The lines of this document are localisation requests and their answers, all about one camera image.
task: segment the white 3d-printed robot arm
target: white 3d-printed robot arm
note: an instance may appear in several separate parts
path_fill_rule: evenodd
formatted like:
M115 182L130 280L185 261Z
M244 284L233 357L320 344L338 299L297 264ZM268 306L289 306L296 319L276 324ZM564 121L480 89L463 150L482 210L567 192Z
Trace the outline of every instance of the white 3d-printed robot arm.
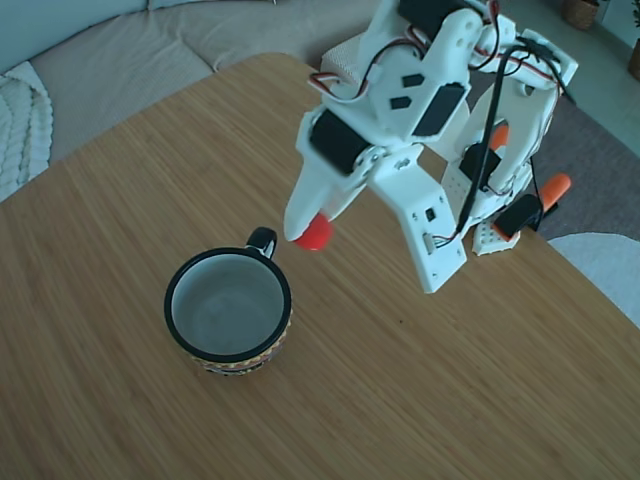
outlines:
M285 213L288 240L300 238L319 213L336 218L368 186L397 215L425 292L438 290L465 263L462 238L473 225L484 222L476 235L478 253L515 245L518 236L487 245L488 219L531 181L529 158L560 96L553 70L566 84L577 64L535 32L518 35L515 24L493 10L496 5L383 0L360 45L363 84L338 81L329 89L322 81L331 74L312 79L324 95L300 127L296 147L304 164ZM433 9L431 15L423 15L425 8ZM529 41L547 48L553 60L531 51L504 59L508 78L494 127L508 126L508 142L493 147L499 161L459 230L474 184L469 166L479 161L468 154L486 130L494 93L490 88L469 113L469 69L496 72L505 51ZM446 151L441 182L419 167L422 145Z

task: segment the black mug rim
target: black mug rim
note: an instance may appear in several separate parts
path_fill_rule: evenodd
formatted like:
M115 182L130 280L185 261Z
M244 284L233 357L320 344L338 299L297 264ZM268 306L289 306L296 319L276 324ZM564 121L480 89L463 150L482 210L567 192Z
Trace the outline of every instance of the black mug rim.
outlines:
M178 329L175 325L175 321L173 318L172 312L172 304L173 304L173 296L175 294L176 287L178 283L185 276L185 274L198 263L202 262L211 257L215 257L218 255L242 255L245 257L250 257L254 260L259 261L263 265L265 265L271 273L274 274L278 283L280 284L280 288L282 289L282 296L284 300L284 304L282 307L282 316L280 318L280 322L278 323L274 332L267 338L264 342L258 345L251 350L242 353L236 353L233 355L216 355L213 353L204 352L193 345L191 345L182 335L178 332ZM268 257L262 255L259 251L251 248L237 248L237 247L226 247L226 248L216 248L213 250L208 250L206 252L200 253L195 257L188 260L182 267L178 269L178 271L174 274L173 278L169 282L169 286L167 287L167 291L164 297L164 317L167 323L167 328L173 336L174 340L178 342L178 344L187 352L189 352L194 357L200 358L202 360L206 360L208 362L213 363L222 363L222 364L230 364L230 363L240 363L246 362L247 360L251 360L259 356L260 354L266 352L269 347L276 343L276 341L282 336L287 325L289 323L289 318L291 317L291 289L289 288L289 282L287 282L284 273L282 270Z

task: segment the coffee mug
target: coffee mug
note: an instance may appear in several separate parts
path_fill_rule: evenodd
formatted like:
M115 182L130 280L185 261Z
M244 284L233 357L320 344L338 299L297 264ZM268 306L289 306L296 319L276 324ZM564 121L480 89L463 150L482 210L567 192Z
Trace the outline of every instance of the coffee mug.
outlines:
M282 348L291 290L272 260L276 245L276 233L261 227L245 248L201 253L171 279L164 301L167 327L206 370L244 375Z

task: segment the sofa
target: sofa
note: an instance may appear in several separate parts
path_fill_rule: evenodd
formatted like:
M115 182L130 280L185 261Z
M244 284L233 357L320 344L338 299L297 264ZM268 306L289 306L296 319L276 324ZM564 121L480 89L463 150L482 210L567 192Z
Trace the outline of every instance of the sofa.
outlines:
M53 103L51 162L262 52L319 65L378 0L2 0L0 72L30 60Z

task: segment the white knit blanket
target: white knit blanket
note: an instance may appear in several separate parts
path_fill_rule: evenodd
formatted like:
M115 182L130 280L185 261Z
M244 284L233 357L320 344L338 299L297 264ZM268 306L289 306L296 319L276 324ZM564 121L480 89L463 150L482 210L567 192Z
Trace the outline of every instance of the white knit blanket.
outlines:
M0 202L49 166L53 108L29 62L0 75Z

